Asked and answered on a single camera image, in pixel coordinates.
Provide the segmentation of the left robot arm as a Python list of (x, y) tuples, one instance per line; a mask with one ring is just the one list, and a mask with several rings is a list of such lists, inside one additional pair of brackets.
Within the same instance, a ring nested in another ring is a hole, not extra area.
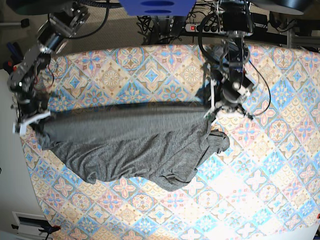
[[(245, 37), (254, 33), (254, 22), (245, 0), (217, 0), (201, 21), (197, 30), (198, 47), (206, 59), (203, 66), (204, 102), (209, 104), (204, 118), (214, 121), (220, 111), (240, 114), (250, 120), (265, 113), (250, 113), (243, 103), (258, 88), (246, 76), (245, 64), (250, 62), (250, 51)], [(206, 30), (223, 37), (221, 46), (213, 50), (204, 47)]]

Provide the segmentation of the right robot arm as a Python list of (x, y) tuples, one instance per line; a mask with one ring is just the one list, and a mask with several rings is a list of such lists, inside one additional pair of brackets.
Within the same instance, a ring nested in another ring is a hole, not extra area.
[(35, 90), (36, 79), (46, 69), (65, 40), (74, 37), (88, 19), (89, 11), (80, 0), (8, 0), (7, 5), (20, 15), (47, 15), (35, 44), (8, 78), (9, 90), (17, 102), (17, 124), (42, 112)]

